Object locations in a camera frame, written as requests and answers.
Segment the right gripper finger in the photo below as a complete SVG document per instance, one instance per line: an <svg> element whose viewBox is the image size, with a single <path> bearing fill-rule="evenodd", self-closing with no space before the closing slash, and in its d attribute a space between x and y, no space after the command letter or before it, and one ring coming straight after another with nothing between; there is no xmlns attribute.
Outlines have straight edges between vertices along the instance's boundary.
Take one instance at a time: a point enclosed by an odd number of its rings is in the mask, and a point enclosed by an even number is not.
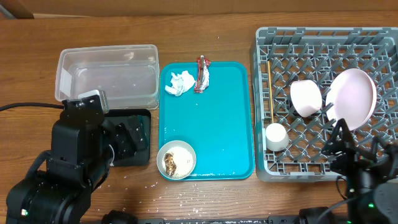
<svg viewBox="0 0 398 224"><path fill-rule="evenodd" d="M322 153L326 156L350 153L355 151L355 143L344 118L337 121L329 140L326 141Z"/></svg>
<svg viewBox="0 0 398 224"><path fill-rule="evenodd" d="M384 154L387 154L390 157L397 156L397 144L387 143L379 136L374 136L371 143L371 153L375 159L378 158L379 147L381 147Z"/></svg>

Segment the white round plate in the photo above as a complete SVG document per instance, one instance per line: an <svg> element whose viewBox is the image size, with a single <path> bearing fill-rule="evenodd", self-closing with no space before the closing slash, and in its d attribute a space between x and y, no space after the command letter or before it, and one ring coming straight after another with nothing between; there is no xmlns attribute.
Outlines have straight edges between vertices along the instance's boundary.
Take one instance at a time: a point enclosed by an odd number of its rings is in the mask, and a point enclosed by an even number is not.
<svg viewBox="0 0 398 224"><path fill-rule="evenodd" d="M364 71L351 68L340 73L330 85L326 111L331 120L344 119L349 130L360 128L374 112L377 91L372 78Z"/></svg>

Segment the pink small bowl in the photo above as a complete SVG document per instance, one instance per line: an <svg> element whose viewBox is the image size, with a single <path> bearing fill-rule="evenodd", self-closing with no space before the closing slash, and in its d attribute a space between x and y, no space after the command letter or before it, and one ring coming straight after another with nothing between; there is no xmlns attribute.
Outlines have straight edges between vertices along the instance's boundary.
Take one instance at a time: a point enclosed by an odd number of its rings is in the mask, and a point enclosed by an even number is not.
<svg viewBox="0 0 398 224"><path fill-rule="evenodd" d="M322 94L312 80L292 82L290 98L297 113L304 118L316 113L322 107Z"/></svg>

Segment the white plastic cup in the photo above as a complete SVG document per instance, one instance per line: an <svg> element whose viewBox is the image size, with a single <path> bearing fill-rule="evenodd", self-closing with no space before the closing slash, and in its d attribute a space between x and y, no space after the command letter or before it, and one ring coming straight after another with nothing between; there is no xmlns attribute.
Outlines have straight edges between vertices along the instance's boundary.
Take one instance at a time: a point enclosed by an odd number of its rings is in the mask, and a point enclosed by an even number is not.
<svg viewBox="0 0 398 224"><path fill-rule="evenodd" d="M266 127L266 147L274 152L284 150L289 143L289 136L283 125L272 123Z"/></svg>

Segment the wooden chopstick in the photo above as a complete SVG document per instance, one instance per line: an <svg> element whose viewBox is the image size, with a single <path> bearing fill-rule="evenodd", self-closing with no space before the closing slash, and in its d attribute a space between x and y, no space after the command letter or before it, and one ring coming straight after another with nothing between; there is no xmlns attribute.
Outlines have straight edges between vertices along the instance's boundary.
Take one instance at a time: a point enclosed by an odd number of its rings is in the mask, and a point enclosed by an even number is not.
<svg viewBox="0 0 398 224"><path fill-rule="evenodd" d="M268 72L270 117L271 117L271 123L274 123L274 102L272 96L272 72L271 72L270 60L267 61L267 72Z"/></svg>

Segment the red foil snack wrapper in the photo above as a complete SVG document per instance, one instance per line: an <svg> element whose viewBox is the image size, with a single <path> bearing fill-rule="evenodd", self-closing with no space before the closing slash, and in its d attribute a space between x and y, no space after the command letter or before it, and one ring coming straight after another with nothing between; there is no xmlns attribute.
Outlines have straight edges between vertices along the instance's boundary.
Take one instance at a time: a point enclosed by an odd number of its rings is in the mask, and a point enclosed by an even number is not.
<svg viewBox="0 0 398 224"><path fill-rule="evenodd" d="M197 80L194 87L195 93L203 93L210 84L210 72L209 66L211 65L211 61L205 58L204 55L201 55L198 60L198 75Z"/></svg>

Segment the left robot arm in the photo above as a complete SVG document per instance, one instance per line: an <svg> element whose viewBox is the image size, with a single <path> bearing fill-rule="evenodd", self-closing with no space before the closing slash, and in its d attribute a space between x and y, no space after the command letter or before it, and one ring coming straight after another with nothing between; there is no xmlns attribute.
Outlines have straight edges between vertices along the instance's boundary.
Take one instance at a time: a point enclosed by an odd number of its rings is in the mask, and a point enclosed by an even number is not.
<svg viewBox="0 0 398 224"><path fill-rule="evenodd" d="M79 223L112 166L149 161L149 110L112 110L101 90L63 100L59 108L50 150L7 195L7 223Z"/></svg>

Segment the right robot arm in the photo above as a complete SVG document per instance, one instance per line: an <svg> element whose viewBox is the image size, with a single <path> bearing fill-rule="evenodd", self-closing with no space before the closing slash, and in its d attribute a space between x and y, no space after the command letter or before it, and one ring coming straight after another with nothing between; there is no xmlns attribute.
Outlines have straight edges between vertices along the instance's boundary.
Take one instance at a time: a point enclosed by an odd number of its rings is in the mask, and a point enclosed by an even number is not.
<svg viewBox="0 0 398 224"><path fill-rule="evenodd" d="M330 170L346 177L346 195L323 212L320 220L341 205L348 206L348 223L397 223L397 144L379 136L371 148L355 145L344 119L339 119L322 153L332 156Z"/></svg>

